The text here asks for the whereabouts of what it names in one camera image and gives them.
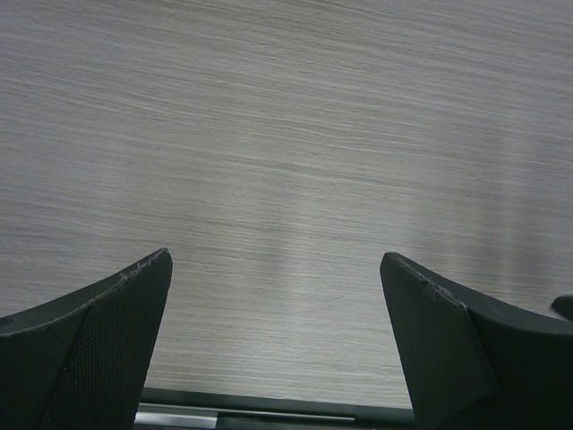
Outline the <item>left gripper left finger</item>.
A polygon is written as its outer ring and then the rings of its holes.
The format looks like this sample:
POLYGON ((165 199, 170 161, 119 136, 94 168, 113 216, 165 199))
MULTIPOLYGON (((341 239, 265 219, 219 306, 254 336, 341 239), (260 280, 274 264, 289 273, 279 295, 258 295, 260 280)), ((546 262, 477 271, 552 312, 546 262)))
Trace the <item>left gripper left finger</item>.
POLYGON ((160 248, 1 319, 3 429, 130 429, 172 279, 160 248))

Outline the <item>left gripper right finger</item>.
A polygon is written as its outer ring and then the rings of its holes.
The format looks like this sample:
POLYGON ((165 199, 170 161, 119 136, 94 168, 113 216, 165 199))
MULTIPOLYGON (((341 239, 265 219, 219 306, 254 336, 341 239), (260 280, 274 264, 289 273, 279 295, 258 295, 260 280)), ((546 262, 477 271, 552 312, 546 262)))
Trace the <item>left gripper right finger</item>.
POLYGON ((398 253, 383 255, 380 274, 418 428, 572 427, 572 322, 398 253))

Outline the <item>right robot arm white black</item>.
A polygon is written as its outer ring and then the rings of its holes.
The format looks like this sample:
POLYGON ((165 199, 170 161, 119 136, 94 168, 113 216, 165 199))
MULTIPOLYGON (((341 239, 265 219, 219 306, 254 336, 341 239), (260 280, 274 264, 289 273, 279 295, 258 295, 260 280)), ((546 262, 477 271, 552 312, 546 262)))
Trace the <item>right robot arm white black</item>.
POLYGON ((573 296, 564 295, 557 297, 553 300, 551 304, 552 310, 559 314, 564 319, 572 322, 573 321, 573 296))

